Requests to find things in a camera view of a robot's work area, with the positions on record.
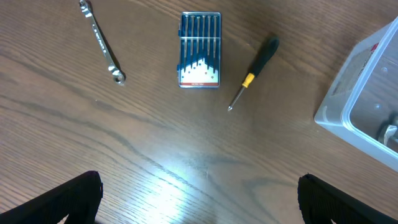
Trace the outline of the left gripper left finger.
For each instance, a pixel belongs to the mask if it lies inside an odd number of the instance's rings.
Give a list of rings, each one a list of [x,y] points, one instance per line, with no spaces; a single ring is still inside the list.
[[[87,171],[1,214],[1,223],[95,223],[103,198],[99,172]]]

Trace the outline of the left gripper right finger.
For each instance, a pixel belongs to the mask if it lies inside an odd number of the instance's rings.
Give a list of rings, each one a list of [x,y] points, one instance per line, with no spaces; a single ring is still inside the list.
[[[312,174],[298,180],[298,204],[306,224],[397,224],[393,219]]]

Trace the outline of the black handled hammer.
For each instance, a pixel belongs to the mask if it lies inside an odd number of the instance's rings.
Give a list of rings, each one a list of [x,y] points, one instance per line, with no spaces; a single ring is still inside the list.
[[[379,132],[377,139],[381,144],[388,146],[390,142],[397,142],[397,115],[394,114],[386,121]]]

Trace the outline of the black yellow screwdriver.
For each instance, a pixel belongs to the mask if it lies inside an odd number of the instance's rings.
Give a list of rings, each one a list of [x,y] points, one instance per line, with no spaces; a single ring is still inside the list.
[[[242,95],[243,91],[249,87],[252,81],[259,76],[262,72],[262,69],[266,65],[266,63],[274,56],[277,49],[279,47],[279,38],[278,36],[272,36],[267,41],[265,41],[261,48],[259,49],[256,57],[252,61],[251,66],[248,69],[248,74],[243,80],[239,91],[236,96],[233,98],[231,103],[228,106],[228,111],[231,111],[239,100],[239,97]]]

